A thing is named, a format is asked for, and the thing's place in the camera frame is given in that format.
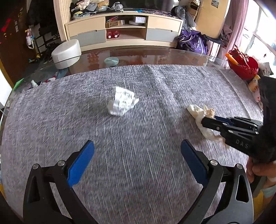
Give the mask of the person's right hand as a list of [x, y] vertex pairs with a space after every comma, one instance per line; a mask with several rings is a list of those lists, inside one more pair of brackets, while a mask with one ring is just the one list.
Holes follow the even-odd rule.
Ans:
[[250, 183], [254, 181], [255, 176], [266, 176], [267, 185], [275, 185], [275, 161], [269, 163], [254, 164], [251, 157], [248, 158], [246, 165], [246, 175]]

